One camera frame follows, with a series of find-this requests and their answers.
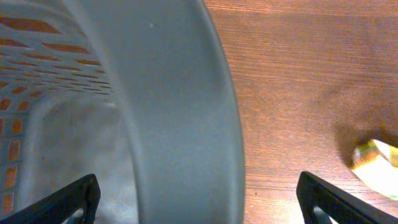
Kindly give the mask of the green tea carton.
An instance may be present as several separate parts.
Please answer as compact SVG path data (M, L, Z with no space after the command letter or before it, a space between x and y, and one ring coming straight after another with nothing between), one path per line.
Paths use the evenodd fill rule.
M355 147L350 167L373 191L397 200L397 148L377 139Z

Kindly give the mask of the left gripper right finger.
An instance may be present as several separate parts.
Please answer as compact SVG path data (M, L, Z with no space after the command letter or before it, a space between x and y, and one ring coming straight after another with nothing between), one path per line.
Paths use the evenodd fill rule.
M303 171L296 189L306 224L397 223L397 218L339 189L318 176Z

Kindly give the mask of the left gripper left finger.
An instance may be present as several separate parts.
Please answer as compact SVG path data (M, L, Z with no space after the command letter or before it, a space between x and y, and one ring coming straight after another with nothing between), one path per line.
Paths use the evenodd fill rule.
M13 224L63 223L77 210L83 210L82 222L93 224L101 191L94 174L88 174L29 207L1 220Z

